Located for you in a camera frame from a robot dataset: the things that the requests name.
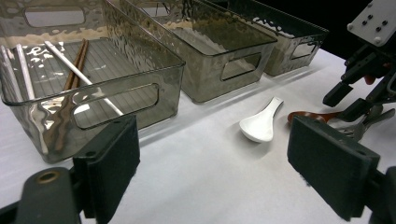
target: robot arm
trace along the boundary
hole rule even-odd
[[[348,31],[364,46],[346,60],[346,72],[341,75],[341,82],[325,95],[323,104],[336,106],[353,90],[349,85],[367,75],[382,80],[365,99],[358,99],[341,113],[339,119],[354,121],[374,105],[396,102],[395,9],[393,0],[374,0],[347,25]]]

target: white robot part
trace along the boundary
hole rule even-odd
[[[396,31],[396,0],[373,0],[347,29],[361,39],[382,47]]]

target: brown spoon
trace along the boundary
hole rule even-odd
[[[330,119],[336,118],[339,114],[341,114],[342,111],[339,112],[332,112],[332,113],[327,113],[327,114],[317,114],[313,112],[308,112],[308,111],[294,111],[289,113],[288,115],[288,122],[291,124],[291,120],[295,115],[300,115],[300,116],[306,116],[311,119],[317,119],[321,122],[327,123]]]

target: black mechanical bracket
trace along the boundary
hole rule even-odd
[[[346,72],[341,75],[341,82],[324,96],[323,104],[338,105],[353,90],[350,85],[367,75],[382,79],[365,99],[356,100],[337,118],[354,121],[369,112],[374,105],[396,102],[395,95],[387,91],[387,86],[396,73],[394,60],[392,54],[364,45],[346,61]]]
[[[97,223],[113,218],[140,162],[135,116],[109,123],[77,155],[74,167],[49,168],[29,177],[21,200],[0,209],[0,223]]]
[[[325,123],[296,116],[288,159],[344,220],[361,217],[367,205],[373,212],[370,223],[396,223],[396,166],[380,173],[380,157],[369,148]]]
[[[337,118],[354,121],[374,105],[396,102],[396,32],[393,1],[373,0],[347,25],[347,30],[357,36],[363,47],[350,57],[346,72],[323,98],[323,104],[336,106],[352,91],[349,85],[371,76],[382,78],[365,99],[358,99]]]

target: gray translucent storage bin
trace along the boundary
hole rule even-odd
[[[108,2],[1,1],[0,6],[2,99],[44,161],[73,156],[122,114],[136,114],[138,128],[176,114],[185,63]],[[70,19],[70,13],[73,24],[65,24],[63,16]],[[57,18],[60,24],[52,24]],[[73,62],[82,38],[89,39],[82,73],[92,85],[63,91],[70,70],[43,42]],[[17,44],[23,44],[33,98]]]
[[[181,89],[195,103],[259,81],[276,42],[198,0],[120,3],[131,18],[186,61]]]
[[[308,66],[327,30],[254,0],[228,0],[227,9],[277,39],[264,72],[270,76]]]

